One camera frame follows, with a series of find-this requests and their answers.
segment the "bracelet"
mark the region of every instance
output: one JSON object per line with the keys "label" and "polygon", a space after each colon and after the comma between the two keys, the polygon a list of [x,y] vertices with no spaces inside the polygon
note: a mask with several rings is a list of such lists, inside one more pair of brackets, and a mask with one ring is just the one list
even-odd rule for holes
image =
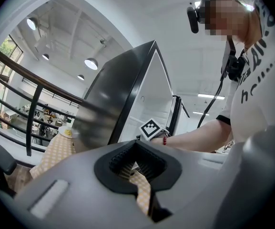
{"label": "bracelet", "polygon": [[167,144],[167,137],[166,137],[166,136],[163,137],[163,144],[164,144],[164,145]]}

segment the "ceiling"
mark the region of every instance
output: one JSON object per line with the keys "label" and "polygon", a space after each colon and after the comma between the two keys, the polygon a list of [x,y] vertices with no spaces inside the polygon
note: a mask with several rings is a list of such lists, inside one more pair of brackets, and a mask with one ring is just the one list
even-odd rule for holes
{"label": "ceiling", "polygon": [[[215,94],[218,89],[225,38],[209,36],[202,25],[198,34],[191,32],[186,9],[190,2],[194,4],[200,0],[86,1],[91,2],[117,25],[126,38],[131,40],[131,44],[140,44],[140,41],[132,39],[133,33],[127,33],[127,28],[122,26],[125,23],[135,27],[134,32],[139,32],[144,42],[156,39],[168,74],[172,78],[173,92],[181,96],[191,116],[193,111],[205,110],[211,99],[200,98],[197,95]],[[237,43],[237,53],[240,53],[243,47],[242,43]],[[225,79],[220,95],[227,96],[229,84],[230,80]],[[225,100],[216,100],[206,119],[216,118],[224,104]]]}
{"label": "ceiling", "polygon": [[[31,17],[39,24],[35,31],[27,24],[27,18]],[[25,41],[29,53],[40,60],[47,53],[49,64],[77,80],[77,75],[84,75],[83,83],[87,86],[105,62],[124,52],[99,24],[67,0],[50,0],[43,4],[22,20],[15,31]],[[98,61],[97,70],[84,64],[90,57]]]}

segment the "refrigerator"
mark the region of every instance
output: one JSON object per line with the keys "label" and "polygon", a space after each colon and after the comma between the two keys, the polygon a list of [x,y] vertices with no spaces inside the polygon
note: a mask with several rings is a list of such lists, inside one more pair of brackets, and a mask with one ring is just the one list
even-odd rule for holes
{"label": "refrigerator", "polygon": [[109,60],[97,74],[72,126],[76,152],[133,140],[154,118],[166,128],[173,92],[156,41]]}
{"label": "refrigerator", "polygon": [[173,96],[173,104],[167,124],[170,135],[180,135],[188,132],[190,116],[179,96]]}

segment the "person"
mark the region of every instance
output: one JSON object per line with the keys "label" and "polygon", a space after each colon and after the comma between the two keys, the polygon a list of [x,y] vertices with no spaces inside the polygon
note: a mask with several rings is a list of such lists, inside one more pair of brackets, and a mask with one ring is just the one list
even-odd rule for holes
{"label": "person", "polygon": [[[245,142],[275,125],[275,20],[262,0],[249,11],[240,0],[202,0],[205,29],[210,34],[232,36],[244,43],[245,65],[238,81],[231,81],[223,111],[215,120],[165,145],[212,152],[228,141]],[[163,145],[163,138],[154,138]]]}
{"label": "person", "polygon": [[52,117],[51,116],[48,118],[47,123],[49,123],[49,124],[52,123]]}
{"label": "person", "polygon": [[[44,134],[45,134],[45,125],[40,124],[39,136],[44,136]],[[40,139],[40,145],[43,145],[43,140],[42,139]]]}

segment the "railing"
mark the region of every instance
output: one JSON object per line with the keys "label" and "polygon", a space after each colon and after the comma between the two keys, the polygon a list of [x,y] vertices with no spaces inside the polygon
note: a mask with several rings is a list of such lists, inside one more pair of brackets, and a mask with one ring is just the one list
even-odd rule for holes
{"label": "railing", "polygon": [[[33,83],[32,81],[30,81],[30,80],[28,80],[26,78],[23,78],[22,82],[28,84],[29,86],[31,86],[33,88],[37,88],[37,85],[35,83]],[[54,94],[53,92],[47,91],[46,89],[43,89],[42,93],[50,96],[51,98],[55,98],[55,99],[57,99],[57,100],[59,100],[61,102],[64,102],[64,103],[68,104],[69,106],[74,106],[76,108],[79,108],[79,106],[80,106],[79,104],[76,104],[76,103],[74,103],[74,102],[72,102],[70,100],[67,100],[64,97],[60,97],[57,94]]]}
{"label": "railing", "polygon": [[41,121],[37,118],[34,118],[34,113],[35,113],[37,105],[42,107],[42,108],[51,110],[55,113],[58,113],[60,115],[72,118],[72,121],[75,119],[75,116],[73,116],[71,114],[68,114],[68,113],[64,113],[64,112],[59,111],[55,108],[52,108],[50,106],[47,106],[47,105],[44,105],[44,104],[40,103],[39,102],[39,96],[40,96],[41,92],[44,92],[46,94],[52,94],[52,97],[59,98],[59,100],[62,99],[63,101],[66,101],[67,103],[69,103],[69,105],[73,105],[75,107],[79,107],[79,105],[82,103],[83,100],[81,98],[77,97],[77,96],[74,96],[74,95],[62,90],[61,88],[51,84],[50,82],[36,76],[32,72],[28,71],[27,69],[23,68],[19,64],[15,63],[13,60],[8,58],[6,55],[4,55],[1,52],[0,52],[0,61],[3,64],[5,64],[6,66],[8,66],[9,68],[11,68],[16,73],[20,74],[21,76],[26,78],[28,81],[30,81],[31,83],[36,85],[36,87],[35,87],[36,90],[34,92],[34,95],[33,95],[32,98],[30,98],[30,97],[26,96],[25,94],[21,93],[20,91],[18,91],[17,89],[13,88],[8,83],[6,83],[4,81],[5,79],[0,78],[0,83],[2,85],[4,85],[6,88],[10,89],[11,91],[13,91],[15,94],[19,95],[20,97],[22,97],[22,98],[24,98],[24,99],[31,102],[29,112],[25,113],[25,112],[22,112],[22,111],[18,110],[15,107],[11,106],[10,104],[8,104],[7,102],[3,101],[0,98],[0,103],[2,105],[4,105],[8,109],[14,111],[16,114],[18,114],[18,115],[24,117],[25,119],[27,119],[27,125],[26,125],[26,130],[25,130],[25,129],[19,127],[19,126],[16,126],[12,122],[5,120],[4,118],[2,118],[0,116],[0,121],[1,122],[5,123],[6,125],[12,127],[15,130],[18,130],[18,131],[24,133],[26,135],[26,142],[19,141],[18,139],[15,139],[15,138],[11,137],[10,135],[5,134],[5,132],[3,132],[1,130],[0,130],[0,135],[5,137],[6,139],[8,139],[10,141],[13,141],[13,142],[19,144],[19,145],[25,146],[26,147],[26,153],[27,153],[28,156],[31,156],[31,150],[32,149],[44,152],[45,151],[44,149],[41,149],[41,148],[38,148],[38,147],[35,147],[35,146],[32,145],[31,138],[35,137],[37,139],[41,139],[41,140],[44,140],[44,141],[50,141],[51,139],[33,133],[32,132],[33,122],[39,123],[41,125],[44,125],[44,126],[47,126],[47,127],[53,128],[53,129],[58,129],[59,126],[55,126],[55,125],[46,123],[44,121]]}

